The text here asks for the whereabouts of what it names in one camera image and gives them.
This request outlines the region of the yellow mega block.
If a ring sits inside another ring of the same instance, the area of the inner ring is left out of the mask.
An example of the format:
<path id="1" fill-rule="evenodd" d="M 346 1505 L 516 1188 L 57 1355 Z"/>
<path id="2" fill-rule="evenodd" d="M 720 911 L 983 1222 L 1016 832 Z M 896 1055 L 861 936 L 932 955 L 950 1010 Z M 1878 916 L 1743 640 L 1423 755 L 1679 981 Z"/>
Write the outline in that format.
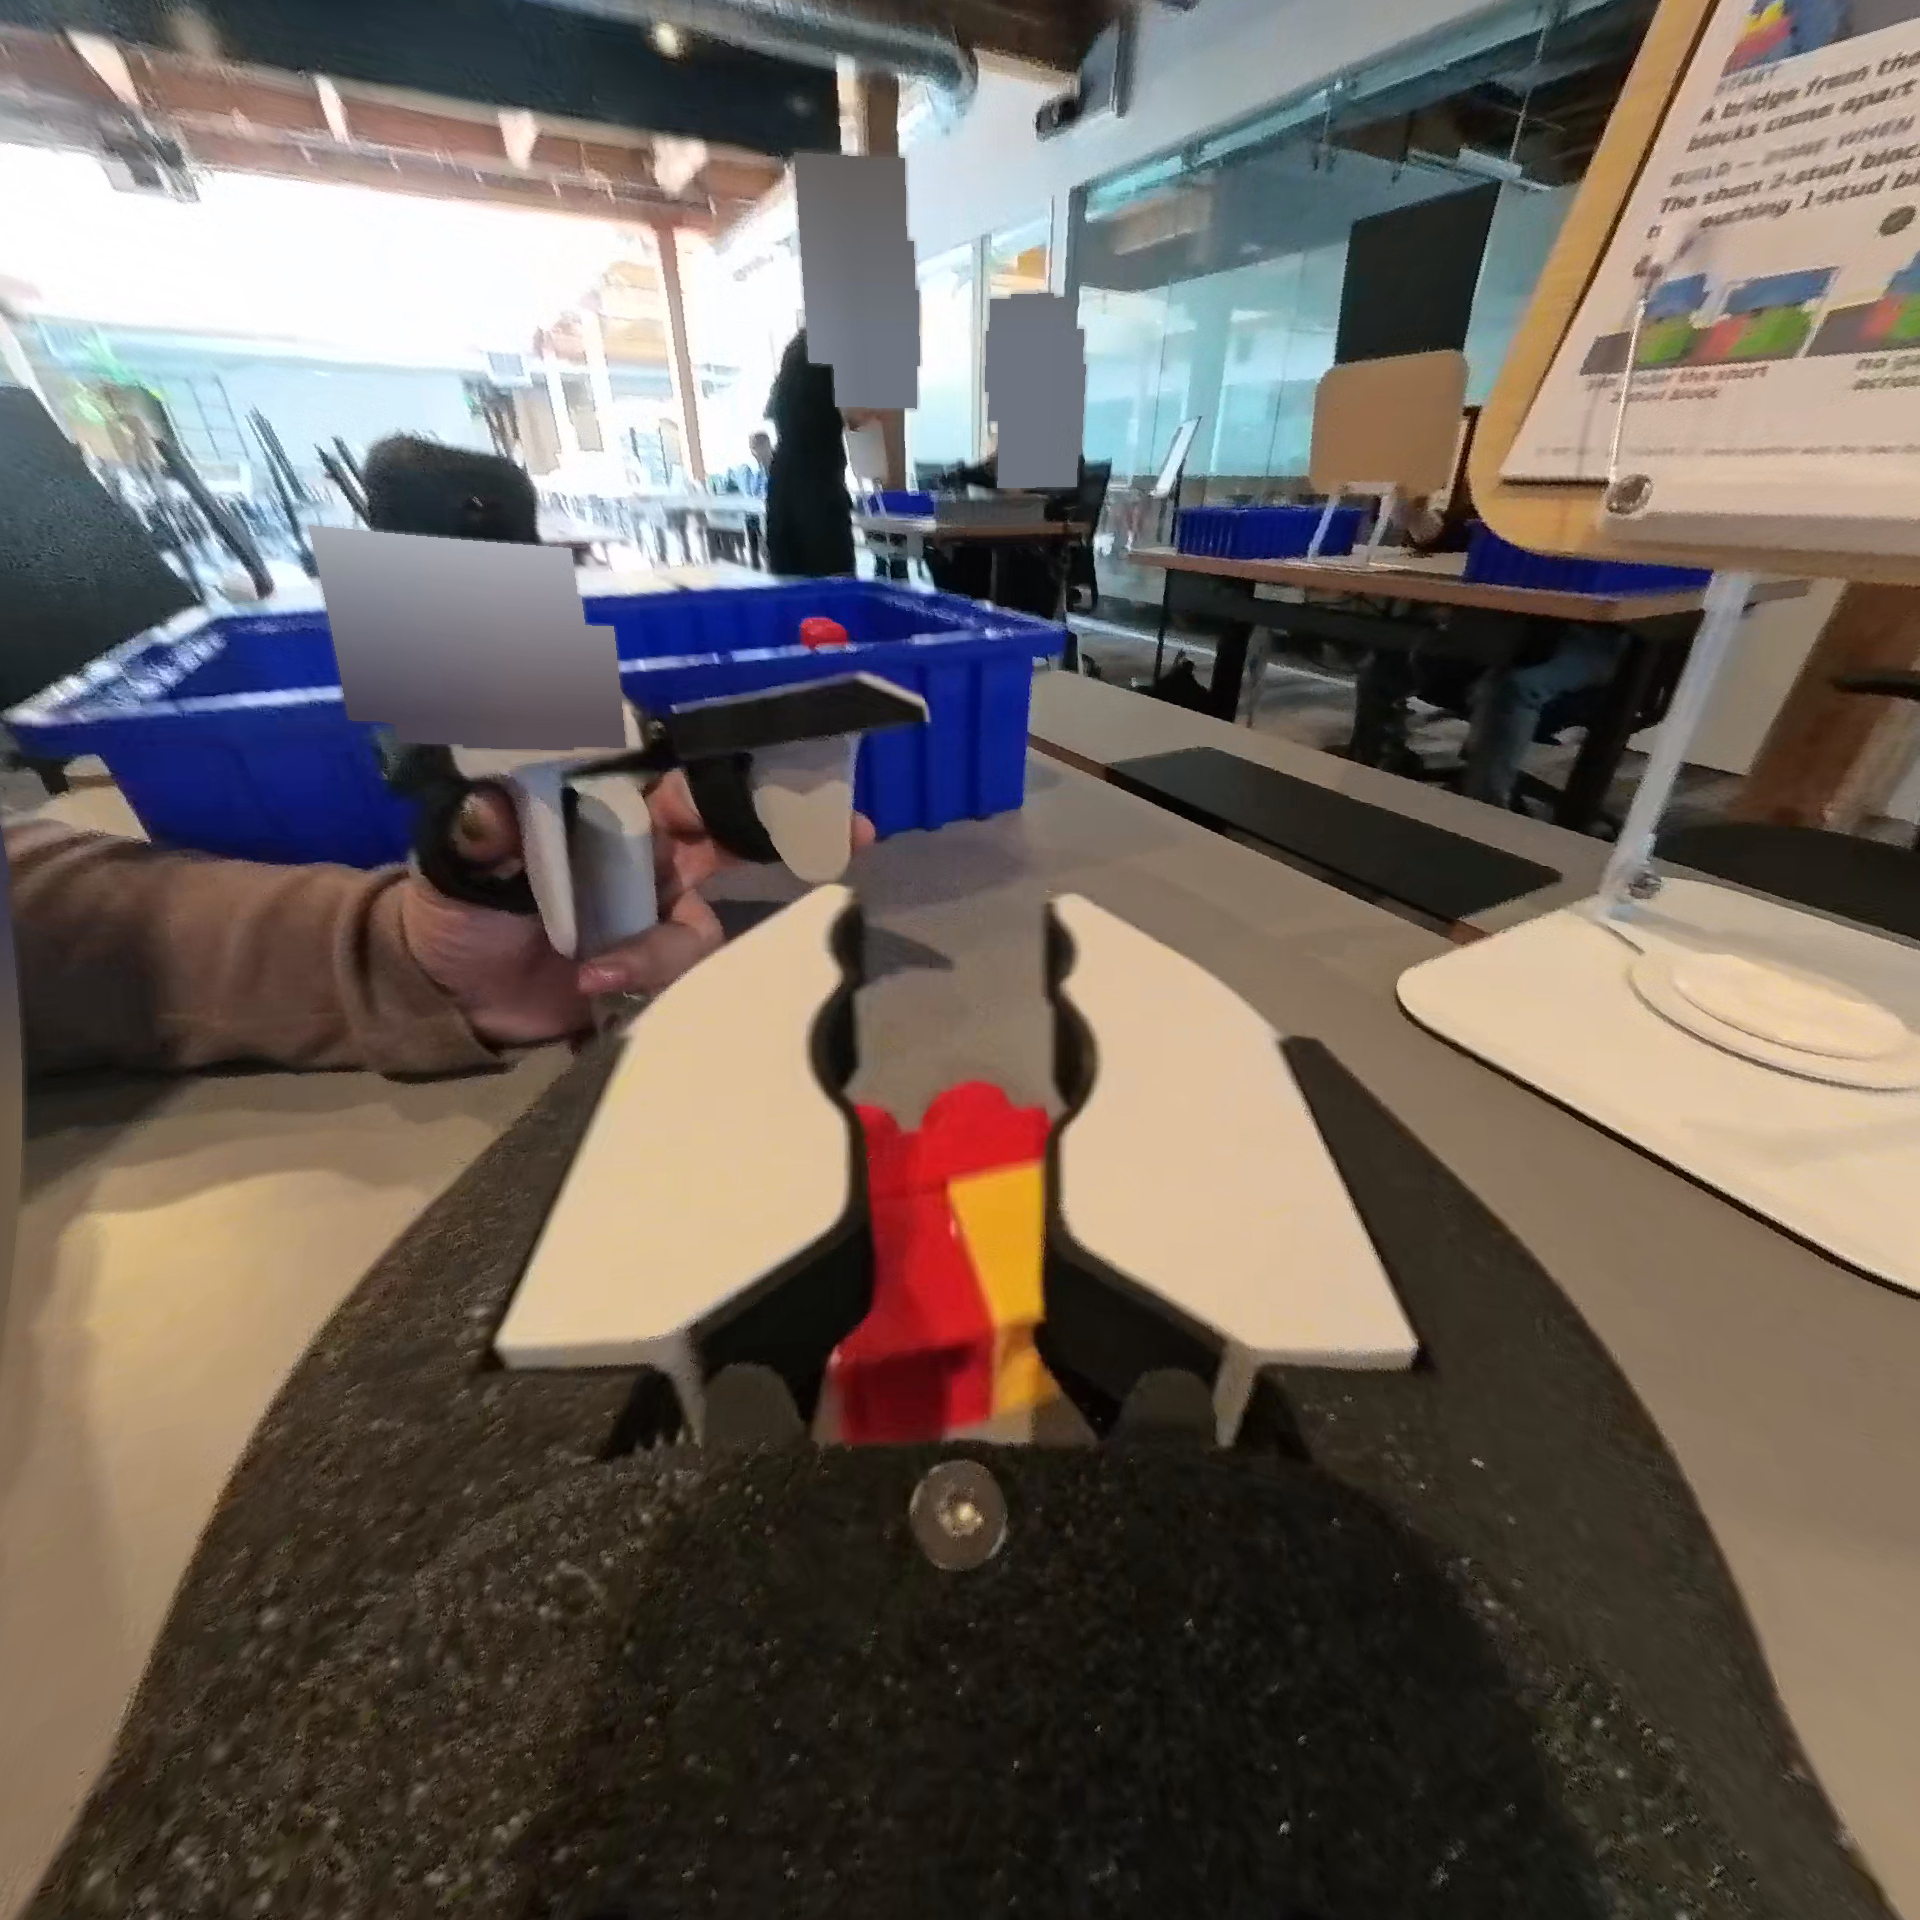
<path id="1" fill-rule="evenodd" d="M 947 1206 L 987 1320 L 990 1414 L 1028 1414 L 1058 1394 L 1040 1352 L 1043 1163 L 964 1175 L 950 1183 Z"/>

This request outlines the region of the black table mat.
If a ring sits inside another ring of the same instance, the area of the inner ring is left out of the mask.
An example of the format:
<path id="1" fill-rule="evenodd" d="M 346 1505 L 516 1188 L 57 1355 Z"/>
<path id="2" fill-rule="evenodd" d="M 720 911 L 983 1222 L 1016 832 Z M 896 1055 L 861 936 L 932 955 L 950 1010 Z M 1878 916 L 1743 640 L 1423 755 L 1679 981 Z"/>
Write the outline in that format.
<path id="1" fill-rule="evenodd" d="M 1446 925 L 1539 895 L 1561 878 L 1522 854 L 1216 749 L 1117 761 L 1108 781 L 1198 827 L 1303 862 L 1352 895 Z"/>

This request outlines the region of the person's left forearm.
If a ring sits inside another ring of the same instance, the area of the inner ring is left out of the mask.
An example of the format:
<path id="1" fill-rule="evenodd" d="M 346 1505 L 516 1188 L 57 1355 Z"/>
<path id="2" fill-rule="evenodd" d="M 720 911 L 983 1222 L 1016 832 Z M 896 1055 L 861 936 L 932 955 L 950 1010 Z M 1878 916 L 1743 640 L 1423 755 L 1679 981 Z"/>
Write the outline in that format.
<path id="1" fill-rule="evenodd" d="M 269 867 L 45 820 L 3 843 L 29 1083 L 501 1063 L 422 966 L 403 868 Z"/>

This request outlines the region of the person's left hand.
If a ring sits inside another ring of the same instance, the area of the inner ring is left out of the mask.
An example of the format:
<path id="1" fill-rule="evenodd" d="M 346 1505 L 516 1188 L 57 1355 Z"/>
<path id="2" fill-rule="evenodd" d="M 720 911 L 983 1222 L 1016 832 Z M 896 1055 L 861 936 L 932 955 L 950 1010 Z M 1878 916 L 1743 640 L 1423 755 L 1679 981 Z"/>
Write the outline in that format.
<path id="1" fill-rule="evenodd" d="M 645 809 L 659 920 L 587 963 L 556 952 L 535 916 L 448 897 L 419 874 L 403 880 L 403 945 L 484 1045 L 516 1048 L 581 1037 L 602 1001 L 654 997 L 721 948 L 723 928 L 703 887 L 734 856 L 708 832 L 683 773 L 659 776 Z"/>

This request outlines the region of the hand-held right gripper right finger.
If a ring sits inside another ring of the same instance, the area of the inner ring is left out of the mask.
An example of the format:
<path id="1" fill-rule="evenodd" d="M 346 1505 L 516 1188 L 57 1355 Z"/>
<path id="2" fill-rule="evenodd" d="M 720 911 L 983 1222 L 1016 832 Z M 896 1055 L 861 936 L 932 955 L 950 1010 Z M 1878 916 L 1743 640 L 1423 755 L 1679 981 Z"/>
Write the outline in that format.
<path id="1" fill-rule="evenodd" d="M 1274 1372 L 1410 1374 L 1422 1339 L 1275 1024 L 1081 895 L 1045 902 L 1043 989 L 1043 1364 L 1085 1426 L 1173 1376 L 1231 1444 Z"/>

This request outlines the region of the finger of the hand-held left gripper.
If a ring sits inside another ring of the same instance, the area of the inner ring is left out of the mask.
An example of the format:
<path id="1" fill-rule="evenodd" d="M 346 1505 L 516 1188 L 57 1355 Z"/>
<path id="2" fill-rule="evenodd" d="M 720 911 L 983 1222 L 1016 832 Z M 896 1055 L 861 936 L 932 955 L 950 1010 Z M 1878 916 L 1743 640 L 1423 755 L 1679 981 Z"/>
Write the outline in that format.
<path id="1" fill-rule="evenodd" d="M 574 778 L 688 771 L 695 763 L 762 756 L 840 737 L 924 726 L 924 697 L 875 675 L 838 675 L 711 697 L 650 713 L 635 708 L 638 742 L 587 756 Z"/>

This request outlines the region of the black wall panel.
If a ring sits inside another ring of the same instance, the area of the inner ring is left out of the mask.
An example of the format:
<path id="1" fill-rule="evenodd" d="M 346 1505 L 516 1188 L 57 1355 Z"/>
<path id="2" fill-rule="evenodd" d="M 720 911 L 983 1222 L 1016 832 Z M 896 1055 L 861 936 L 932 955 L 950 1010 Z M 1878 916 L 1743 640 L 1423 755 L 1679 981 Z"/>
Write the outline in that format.
<path id="1" fill-rule="evenodd" d="M 1500 185 L 1486 185 L 1354 222 L 1334 366 L 1465 348 L 1500 197 Z"/>

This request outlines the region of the instruction sheet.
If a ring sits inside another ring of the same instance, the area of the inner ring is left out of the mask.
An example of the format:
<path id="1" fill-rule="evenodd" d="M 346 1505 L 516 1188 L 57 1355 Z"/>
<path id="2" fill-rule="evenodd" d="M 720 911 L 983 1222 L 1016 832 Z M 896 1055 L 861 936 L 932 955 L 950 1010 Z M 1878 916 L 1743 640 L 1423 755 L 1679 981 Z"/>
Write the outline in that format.
<path id="1" fill-rule="evenodd" d="M 1501 535 L 1915 585 L 1914 2 L 1660 4 L 1486 422 Z"/>

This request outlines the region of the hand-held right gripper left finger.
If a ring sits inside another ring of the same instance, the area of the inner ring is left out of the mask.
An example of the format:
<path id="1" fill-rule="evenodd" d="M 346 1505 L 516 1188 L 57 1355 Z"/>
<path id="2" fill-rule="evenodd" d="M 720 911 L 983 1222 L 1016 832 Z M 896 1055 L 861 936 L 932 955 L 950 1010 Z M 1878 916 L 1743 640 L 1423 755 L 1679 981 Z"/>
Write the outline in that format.
<path id="1" fill-rule="evenodd" d="M 863 935 L 845 884 L 814 887 L 631 1020 L 492 1332 L 504 1370 L 654 1374 L 703 1432 L 749 1369 L 814 1423 L 873 1296 Z"/>

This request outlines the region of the red and yellow block assembly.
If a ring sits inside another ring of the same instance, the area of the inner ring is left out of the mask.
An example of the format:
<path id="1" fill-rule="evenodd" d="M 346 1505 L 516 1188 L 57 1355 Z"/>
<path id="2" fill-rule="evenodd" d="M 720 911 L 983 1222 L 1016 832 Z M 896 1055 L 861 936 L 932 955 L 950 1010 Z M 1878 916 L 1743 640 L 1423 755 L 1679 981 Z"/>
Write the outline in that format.
<path id="1" fill-rule="evenodd" d="M 873 1237 L 873 1292 L 827 1367 L 840 1441 L 930 1444 L 991 1417 L 990 1322 L 950 1206 L 952 1183 L 1012 1164 L 1043 1164 L 1050 1117 L 990 1083 L 936 1094 L 917 1124 L 861 1102 Z"/>

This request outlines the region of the office table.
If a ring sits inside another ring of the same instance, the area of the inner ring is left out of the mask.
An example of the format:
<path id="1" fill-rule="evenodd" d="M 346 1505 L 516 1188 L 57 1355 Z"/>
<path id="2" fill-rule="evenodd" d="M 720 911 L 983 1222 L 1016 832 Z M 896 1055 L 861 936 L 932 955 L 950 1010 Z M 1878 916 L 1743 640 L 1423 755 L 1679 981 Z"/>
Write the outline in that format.
<path id="1" fill-rule="evenodd" d="M 932 592 L 932 572 L 928 559 L 933 554 L 952 554 L 960 550 L 978 550 L 987 554 L 990 607 L 999 607 L 996 595 L 1001 588 L 1003 560 L 1008 554 L 1043 554 L 1047 559 L 1050 607 L 1043 618 L 1054 626 L 1067 625 L 1067 554 L 1078 549 L 1090 529 L 1071 518 L 881 518 L 851 515 L 856 539 L 873 559 L 875 576 L 899 587 L 912 587 Z"/>
<path id="2" fill-rule="evenodd" d="M 1520 775 L 1515 799 L 1548 807 L 1555 827 L 1593 832 L 1606 812 L 1629 742 L 1660 729 L 1682 691 L 1708 626 L 1711 592 L 1582 596 L 1468 585 L 1462 556 L 1381 564 L 1355 559 L 1198 559 L 1168 544 L 1136 546 L 1134 564 L 1162 574 L 1155 657 L 1177 626 L 1212 634 L 1212 677 L 1177 682 L 1155 662 L 1149 691 L 1218 722 L 1235 725 L 1255 675 L 1254 640 L 1284 649 L 1332 645 L 1369 659 L 1428 651 L 1482 667 L 1508 664 L 1523 640 L 1548 640 L 1568 625 L 1615 626 L 1625 645 L 1601 687 L 1573 698 L 1541 726 L 1537 747 L 1580 737 L 1561 784 Z"/>

